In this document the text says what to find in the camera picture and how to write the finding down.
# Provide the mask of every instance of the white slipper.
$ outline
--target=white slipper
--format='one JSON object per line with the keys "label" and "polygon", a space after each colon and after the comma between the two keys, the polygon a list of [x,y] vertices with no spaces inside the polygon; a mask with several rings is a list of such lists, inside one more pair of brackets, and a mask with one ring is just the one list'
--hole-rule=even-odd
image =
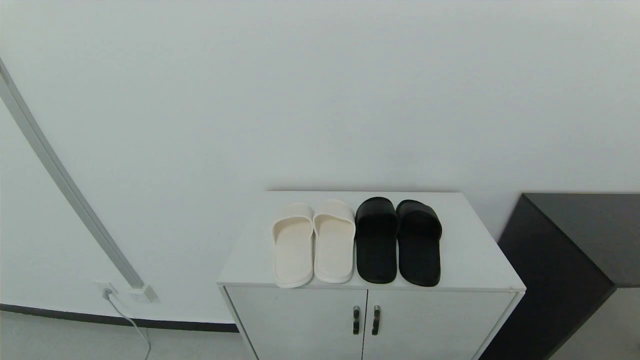
{"label": "white slipper", "polygon": [[340,200],[326,200],[316,208],[314,229],[317,278],[334,284],[349,281],[353,274],[353,238],[356,234],[353,210]]}
{"label": "white slipper", "polygon": [[285,206],[273,224],[274,276],[281,288],[297,288],[314,275],[312,217],[314,211],[297,202]]}

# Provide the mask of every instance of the white cable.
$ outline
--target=white cable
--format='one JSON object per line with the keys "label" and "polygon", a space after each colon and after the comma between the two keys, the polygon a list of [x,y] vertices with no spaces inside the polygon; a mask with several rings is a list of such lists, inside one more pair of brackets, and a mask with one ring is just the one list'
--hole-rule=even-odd
{"label": "white cable", "polygon": [[134,323],[133,320],[131,320],[127,315],[121,313],[120,310],[118,310],[118,308],[114,305],[114,303],[111,302],[111,298],[109,297],[109,295],[111,294],[112,291],[110,289],[104,289],[104,291],[102,292],[102,297],[104,297],[109,302],[109,304],[113,306],[113,309],[117,311],[120,316],[127,319],[131,323],[131,325],[136,328],[136,331],[138,332],[138,334],[140,334],[140,336],[142,336],[142,339],[145,340],[145,343],[147,343],[147,356],[145,356],[145,360],[147,360],[149,358],[149,353],[151,352],[151,342],[149,342],[149,340],[144,335],[142,335],[142,332],[140,331],[136,323]]}

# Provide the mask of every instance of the wall outlet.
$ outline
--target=wall outlet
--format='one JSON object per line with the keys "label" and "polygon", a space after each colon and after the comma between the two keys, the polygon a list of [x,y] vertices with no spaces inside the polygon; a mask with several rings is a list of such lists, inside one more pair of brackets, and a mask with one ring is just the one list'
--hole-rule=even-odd
{"label": "wall outlet", "polygon": [[144,285],[140,289],[129,289],[129,295],[135,302],[151,303],[156,301],[158,296],[149,284]]}
{"label": "wall outlet", "polygon": [[104,289],[110,289],[111,292],[113,292],[114,295],[118,293],[116,288],[114,288],[113,285],[110,282],[107,282],[107,281],[94,281],[93,283],[96,285],[96,287],[98,287],[98,291],[100,291],[100,296],[102,296],[102,291]]}

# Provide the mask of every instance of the cabinet top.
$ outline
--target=cabinet top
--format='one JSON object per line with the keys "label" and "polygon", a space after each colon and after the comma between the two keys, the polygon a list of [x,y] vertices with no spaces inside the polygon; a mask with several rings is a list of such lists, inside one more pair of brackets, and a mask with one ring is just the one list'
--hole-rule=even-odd
{"label": "cabinet top", "polygon": [[618,286],[640,285],[640,194],[526,193]]}
{"label": "cabinet top", "polygon": [[353,269],[344,284],[327,284],[313,278],[305,288],[398,289],[422,291],[513,291],[525,285],[513,270],[495,240],[461,193],[427,192],[264,192],[250,207],[247,224],[229,255],[218,284],[236,286],[276,286],[273,280],[273,240],[271,226],[280,208],[292,202],[305,202],[312,208],[326,199],[339,199],[354,213],[366,199],[386,197],[394,206],[405,199],[431,206],[442,224],[440,239],[440,283],[423,288],[405,281],[397,273],[390,284],[371,284]]}

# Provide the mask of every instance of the cabinet door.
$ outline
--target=cabinet door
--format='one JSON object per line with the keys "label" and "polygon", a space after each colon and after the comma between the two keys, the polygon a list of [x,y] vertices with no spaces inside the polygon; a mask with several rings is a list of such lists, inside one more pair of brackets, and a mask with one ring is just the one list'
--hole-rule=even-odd
{"label": "cabinet door", "polygon": [[[360,360],[367,290],[227,286],[260,360]],[[353,334],[353,307],[360,331]]]}
{"label": "cabinet door", "polygon": [[[513,296],[369,290],[362,359],[471,360]],[[380,321],[372,335],[376,306]]]}

